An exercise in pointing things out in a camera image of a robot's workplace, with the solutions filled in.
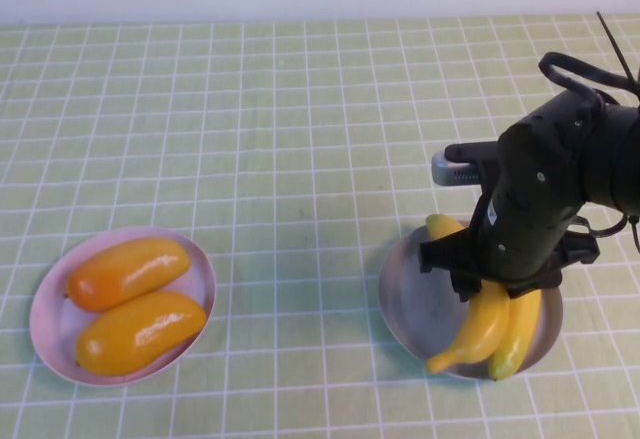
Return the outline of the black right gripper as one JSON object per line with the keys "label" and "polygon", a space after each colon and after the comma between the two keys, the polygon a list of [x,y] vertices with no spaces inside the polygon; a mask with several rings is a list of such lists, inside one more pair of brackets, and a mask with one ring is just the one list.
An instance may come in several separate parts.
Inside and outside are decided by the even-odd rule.
{"label": "black right gripper", "polygon": [[517,282],[507,286],[509,297],[516,299],[557,288],[562,282],[560,269],[598,258],[596,238],[569,230],[577,205],[545,192],[530,201],[516,197],[504,186],[483,192],[469,226],[420,244],[420,270],[452,272],[454,292],[466,303],[481,291],[481,278]]}

